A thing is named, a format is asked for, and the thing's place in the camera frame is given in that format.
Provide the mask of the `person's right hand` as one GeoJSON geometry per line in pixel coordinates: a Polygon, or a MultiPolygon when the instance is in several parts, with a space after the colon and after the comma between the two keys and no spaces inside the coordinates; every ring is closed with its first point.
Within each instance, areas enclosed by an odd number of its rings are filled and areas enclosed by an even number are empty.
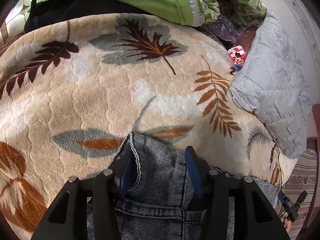
{"type": "Polygon", "coordinates": [[[284,226],[286,232],[289,232],[291,230],[291,226],[292,226],[291,220],[288,218],[282,217],[281,221],[283,223],[283,226],[284,226]]]}

